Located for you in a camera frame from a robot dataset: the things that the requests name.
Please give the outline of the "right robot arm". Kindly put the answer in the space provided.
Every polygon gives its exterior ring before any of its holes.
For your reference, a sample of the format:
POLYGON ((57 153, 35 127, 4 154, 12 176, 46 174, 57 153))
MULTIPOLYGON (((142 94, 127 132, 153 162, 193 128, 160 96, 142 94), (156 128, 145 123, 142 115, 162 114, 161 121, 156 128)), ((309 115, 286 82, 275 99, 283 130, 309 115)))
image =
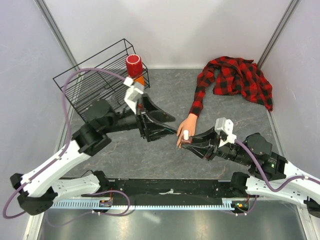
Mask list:
POLYGON ((320 216, 320 180, 273 152, 273 145, 260 133, 239 141, 230 128, 211 128, 194 136, 184 130, 180 146, 201 159, 220 157, 248 167, 247 173, 232 174, 229 191, 233 196, 275 198, 305 207, 316 218, 320 216))

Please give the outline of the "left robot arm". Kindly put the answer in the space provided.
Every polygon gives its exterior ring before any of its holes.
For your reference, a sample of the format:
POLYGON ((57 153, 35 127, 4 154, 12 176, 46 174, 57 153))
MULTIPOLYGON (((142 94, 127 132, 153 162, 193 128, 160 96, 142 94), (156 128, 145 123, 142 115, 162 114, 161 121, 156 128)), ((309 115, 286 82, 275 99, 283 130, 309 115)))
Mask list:
POLYGON ((101 170, 74 179, 62 177, 110 144, 108 133, 137 129, 143 139, 153 142, 177 132, 168 125, 175 117, 156 106, 146 93, 137 98, 133 109, 119 112, 107 100, 97 99, 85 110, 84 116, 86 123, 55 155, 29 173, 15 173, 10 177, 19 194, 19 206, 25 213, 38 215, 58 201, 81 195, 106 196, 111 187, 101 170))

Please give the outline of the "glitter nail polish bottle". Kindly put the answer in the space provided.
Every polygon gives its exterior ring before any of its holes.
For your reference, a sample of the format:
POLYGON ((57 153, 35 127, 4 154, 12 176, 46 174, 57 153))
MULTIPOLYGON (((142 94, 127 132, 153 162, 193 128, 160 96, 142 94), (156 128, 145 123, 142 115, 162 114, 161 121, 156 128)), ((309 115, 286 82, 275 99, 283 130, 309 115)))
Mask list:
POLYGON ((192 138, 192 137, 189 137, 188 139, 182 138, 181 141, 180 141, 180 143, 181 143, 181 145, 185 145, 185 144, 191 144, 192 141, 193 141, 193 138, 192 138))

